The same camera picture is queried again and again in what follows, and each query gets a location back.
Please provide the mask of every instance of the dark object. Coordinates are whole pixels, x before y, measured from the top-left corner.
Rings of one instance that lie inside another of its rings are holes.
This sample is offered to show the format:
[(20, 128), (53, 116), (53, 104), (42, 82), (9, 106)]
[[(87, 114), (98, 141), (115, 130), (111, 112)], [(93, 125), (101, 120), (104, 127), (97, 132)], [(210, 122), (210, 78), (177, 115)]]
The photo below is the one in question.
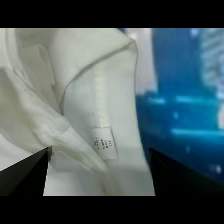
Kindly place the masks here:
[(0, 172), (0, 196), (43, 196), (48, 161), (46, 148)]
[(156, 196), (224, 196), (224, 185), (150, 149)]

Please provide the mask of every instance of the clothing label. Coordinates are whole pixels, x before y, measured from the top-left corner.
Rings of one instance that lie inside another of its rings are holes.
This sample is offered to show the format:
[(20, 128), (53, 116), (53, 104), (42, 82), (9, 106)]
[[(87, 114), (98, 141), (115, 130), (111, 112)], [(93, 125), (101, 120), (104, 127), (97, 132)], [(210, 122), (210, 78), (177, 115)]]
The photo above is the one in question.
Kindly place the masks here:
[(117, 159), (117, 150), (110, 128), (92, 129), (93, 146), (103, 160)]

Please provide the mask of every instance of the blurry blue display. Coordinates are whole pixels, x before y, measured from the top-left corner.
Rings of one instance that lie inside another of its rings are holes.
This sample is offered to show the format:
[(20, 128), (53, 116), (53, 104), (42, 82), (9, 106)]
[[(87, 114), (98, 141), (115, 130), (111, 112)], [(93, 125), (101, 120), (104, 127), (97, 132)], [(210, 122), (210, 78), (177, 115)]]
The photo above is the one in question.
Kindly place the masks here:
[(158, 90), (136, 96), (145, 153), (152, 147), (224, 181), (224, 29), (152, 33)]

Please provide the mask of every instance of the white garment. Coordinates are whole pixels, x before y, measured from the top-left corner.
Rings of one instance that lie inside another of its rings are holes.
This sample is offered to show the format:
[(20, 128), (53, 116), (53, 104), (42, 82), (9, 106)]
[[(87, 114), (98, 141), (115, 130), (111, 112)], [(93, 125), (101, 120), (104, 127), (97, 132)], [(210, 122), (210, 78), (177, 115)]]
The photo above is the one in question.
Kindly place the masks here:
[[(0, 40), (0, 168), (53, 146), (45, 195), (154, 195), (132, 40), (107, 28), (8, 28)], [(115, 160), (92, 148), (91, 129), (106, 127)]]

